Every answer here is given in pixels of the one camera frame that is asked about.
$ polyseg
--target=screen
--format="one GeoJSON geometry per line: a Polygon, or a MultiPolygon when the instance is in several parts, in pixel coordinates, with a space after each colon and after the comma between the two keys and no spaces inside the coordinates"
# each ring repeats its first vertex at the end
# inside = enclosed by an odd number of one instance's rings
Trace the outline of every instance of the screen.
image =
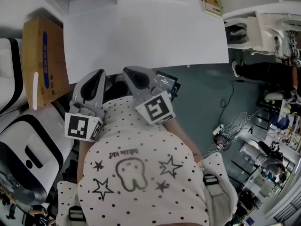
{"type": "Polygon", "coordinates": [[[157,74],[157,76],[160,78],[161,82],[165,85],[166,89],[172,90],[174,87],[175,80],[170,79],[162,74],[157,74]]]}

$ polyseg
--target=tooth drawing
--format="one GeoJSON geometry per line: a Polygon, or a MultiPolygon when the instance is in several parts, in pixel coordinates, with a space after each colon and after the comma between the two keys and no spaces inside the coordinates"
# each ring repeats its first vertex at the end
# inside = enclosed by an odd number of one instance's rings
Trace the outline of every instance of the tooth drawing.
{"type": "Polygon", "coordinates": [[[123,159],[116,164],[115,169],[122,187],[128,192],[133,192],[137,188],[143,190],[147,187],[147,180],[144,175],[145,165],[139,158],[123,159]]]}

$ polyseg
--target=white shoe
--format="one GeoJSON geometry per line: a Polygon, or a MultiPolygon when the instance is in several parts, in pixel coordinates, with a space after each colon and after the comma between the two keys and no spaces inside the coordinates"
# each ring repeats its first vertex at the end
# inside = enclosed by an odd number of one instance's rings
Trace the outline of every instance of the white shoe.
{"type": "Polygon", "coordinates": [[[238,65],[237,62],[234,60],[232,62],[232,70],[234,72],[235,77],[238,77],[238,74],[236,73],[236,70],[235,70],[235,68],[236,68],[237,65],[238,65]]]}

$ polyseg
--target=blue label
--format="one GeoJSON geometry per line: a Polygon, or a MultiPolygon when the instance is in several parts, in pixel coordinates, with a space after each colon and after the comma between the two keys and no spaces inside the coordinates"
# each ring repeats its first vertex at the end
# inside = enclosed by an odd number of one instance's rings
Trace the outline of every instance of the blue label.
{"type": "Polygon", "coordinates": [[[43,32],[43,73],[45,87],[49,88],[49,76],[48,76],[48,60],[47,60],[47,33],[43,32]]]}
{"type": "Polygon", "coordinates": [[[248,225],[253,225],[255,222],[254,222],[254,220],[252,219],[252,218],[250,218],[250,217],[248,217],[247,219],[246,219],[246,222],[248,223],[248,225]]]}

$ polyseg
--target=white table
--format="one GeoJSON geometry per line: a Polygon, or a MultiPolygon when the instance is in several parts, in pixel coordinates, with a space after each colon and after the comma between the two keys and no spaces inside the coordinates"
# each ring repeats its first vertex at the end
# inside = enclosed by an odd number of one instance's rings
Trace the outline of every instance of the white table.
{"type": "Polygon", "coordinates": [[[203,13],[200,0],[119,0],[68,15],[64,49],[69,83],[101,68],[229,62],[223,19],[203,13]]]}

